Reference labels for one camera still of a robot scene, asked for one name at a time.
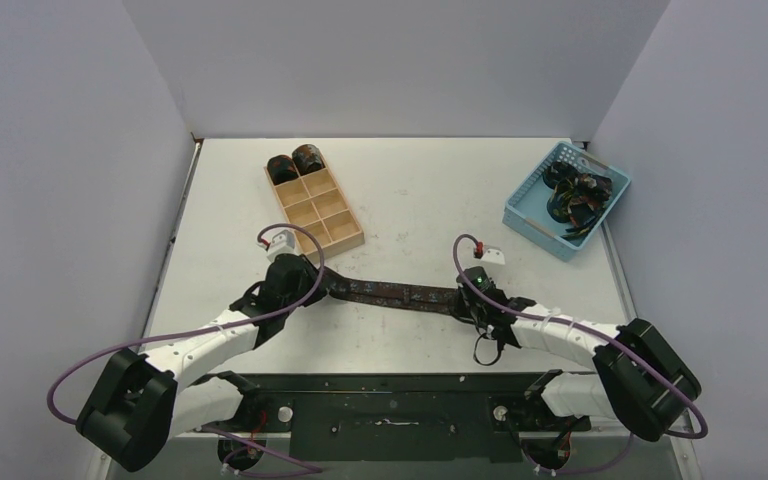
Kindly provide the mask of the wooden compartment tray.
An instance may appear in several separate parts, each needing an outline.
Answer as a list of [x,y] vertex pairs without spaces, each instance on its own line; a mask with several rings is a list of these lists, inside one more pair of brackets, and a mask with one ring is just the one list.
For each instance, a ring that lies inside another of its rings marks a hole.
[[365,243],[365,233],[328,166],[274,185],[285,219],[310,232],[327,259]]

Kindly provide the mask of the blue plastic basket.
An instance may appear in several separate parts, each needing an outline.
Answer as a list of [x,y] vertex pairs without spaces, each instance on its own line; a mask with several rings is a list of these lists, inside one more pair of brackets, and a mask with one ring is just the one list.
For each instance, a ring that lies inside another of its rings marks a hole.
[[[504,206],[503,224],[532,241],[555,257],[568,261],[572,259],[595,235],[604,217],[617,204],[619,198],[631,184],[631,177],[611,166],[608,170],[595,168],[588,162],[584,152],[569,142],[559,142],[545,155],[522,184],[509,196]],[[569,224],[555,222],[546,209],[546,202],[552,193],[541,179],[544,170],[554,161],[571,164],[577,170],[602,175],[613,181],[613,195],[606,212],[591,232],[582,238],[567,241],[562,238]]]

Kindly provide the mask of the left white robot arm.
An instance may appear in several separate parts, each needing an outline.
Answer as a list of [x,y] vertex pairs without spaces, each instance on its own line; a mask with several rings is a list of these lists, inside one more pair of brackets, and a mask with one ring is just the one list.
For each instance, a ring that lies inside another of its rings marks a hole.
[[257,401],[213,370],[261,347],[294,310],[319,301],[323,277],[306,257],[280,254],[262,281],[203,327],[164,335],[142,353],[118,348],[81,409],[76,431],[135,472],[180,433],[218,421],[237,431],[250,428]]

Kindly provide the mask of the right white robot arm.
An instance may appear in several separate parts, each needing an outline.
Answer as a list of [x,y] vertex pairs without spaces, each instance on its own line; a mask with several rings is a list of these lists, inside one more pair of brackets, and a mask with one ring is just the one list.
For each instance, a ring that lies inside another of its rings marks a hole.
[[540,350],[582,367],[561,372],[525,402],[528,421],[548,429],[563,417],[619,421],[638,438],[703,438],[695,402],[701,384],[661,333],[637,318],[628,324],[579,320],[539,303],[518,306],[481,267],[460,270],[458,290],[479,330],[501,345]]

